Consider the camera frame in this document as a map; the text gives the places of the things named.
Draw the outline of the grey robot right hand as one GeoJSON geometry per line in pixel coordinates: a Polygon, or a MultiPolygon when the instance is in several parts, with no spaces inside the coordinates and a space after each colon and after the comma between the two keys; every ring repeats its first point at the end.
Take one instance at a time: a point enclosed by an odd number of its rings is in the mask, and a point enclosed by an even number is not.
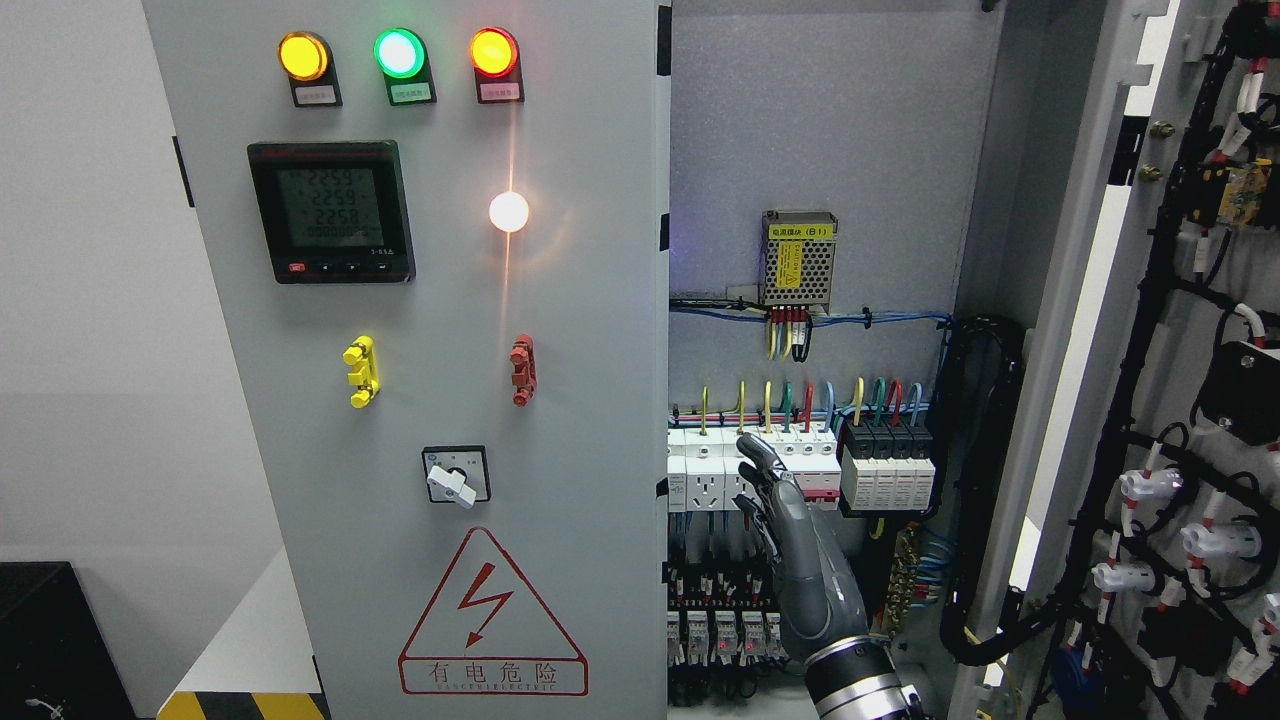
{"type": "Polygon", "coordinates": [[[824,512],[805,501],[773,447],[753,434],[740,436],[736,447],[746,459],[739,474],[756,498],[735,502],[762,524],[783,648],[809,664],[824,648],[869,632],[860,587],[824,512]]]}

